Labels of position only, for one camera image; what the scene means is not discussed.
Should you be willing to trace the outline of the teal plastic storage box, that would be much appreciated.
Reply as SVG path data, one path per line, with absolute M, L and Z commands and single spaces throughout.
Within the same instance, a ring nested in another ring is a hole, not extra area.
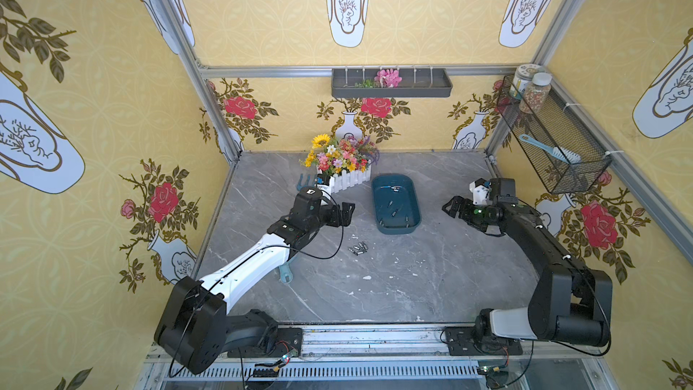
M 422 222 L 413 180 L 403 174 L 382 174 L 372 180 L 375 221 L 385 235 L 408 235 Z

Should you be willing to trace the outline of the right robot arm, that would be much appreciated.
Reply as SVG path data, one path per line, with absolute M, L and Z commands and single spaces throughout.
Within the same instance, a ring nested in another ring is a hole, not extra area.
M 472 196 L 454 196 L 442 206 L 479 232 L 494 229 L 509 237 L 532 263 L 539 279 L 529 303 L 516 309 L 484 309 L 476 317 L 472 339 L 478 345 L 515 341 L 547 341 L 609 350 L 612 342 L 613 283 L 563 247 L 537 209 L 517 198 L 508 178 L 471 183 Z

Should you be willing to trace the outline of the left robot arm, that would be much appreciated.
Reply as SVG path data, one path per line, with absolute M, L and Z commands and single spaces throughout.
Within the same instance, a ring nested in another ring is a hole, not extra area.
M 257 309 L 235 315 L 234 306 L 267 274 L 301 254 L 321 228 L 348 227 L 355 209 L 317 187 L 302 188 L 289 213 L 247 252 L 200 280 L 184 276 L 174 285 L 154 343 L 193 374 L 207 370 L 223 353 L 273 353 L 279 341 L 277 321 Z

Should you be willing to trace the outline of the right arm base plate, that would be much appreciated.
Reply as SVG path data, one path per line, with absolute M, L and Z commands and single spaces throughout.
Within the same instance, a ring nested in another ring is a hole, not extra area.
M 451 356 L 521 356 L 518 339 L 507 339 L 492 333 L 479 333 L 473 327 L 446 327 L 440 336 Z

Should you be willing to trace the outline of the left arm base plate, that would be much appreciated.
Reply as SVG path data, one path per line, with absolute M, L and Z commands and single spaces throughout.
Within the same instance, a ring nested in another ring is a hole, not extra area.
M 264 358 L 299 357 L 302 353 L 304 331 L 299 327 L 280 327 L 263 345 L 260 352 Z

